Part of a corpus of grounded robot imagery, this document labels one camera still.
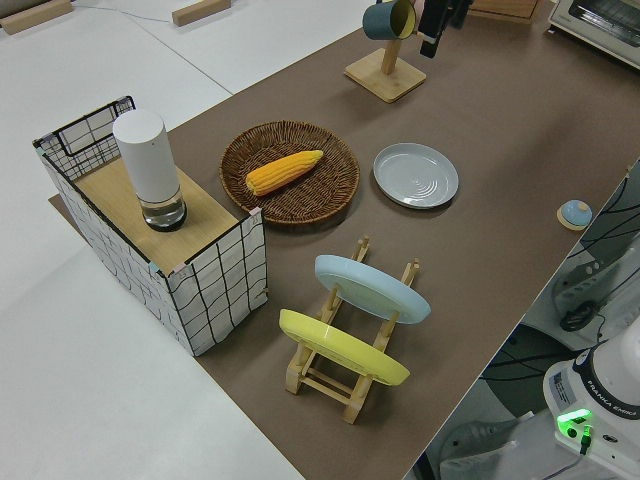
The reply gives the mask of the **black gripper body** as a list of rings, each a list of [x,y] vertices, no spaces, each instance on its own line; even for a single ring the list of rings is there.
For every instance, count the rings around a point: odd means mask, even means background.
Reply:
[[[418,31],[421,33],[443,33],[447,26],[461,29],[467,13],[467,0],[426,0]]]

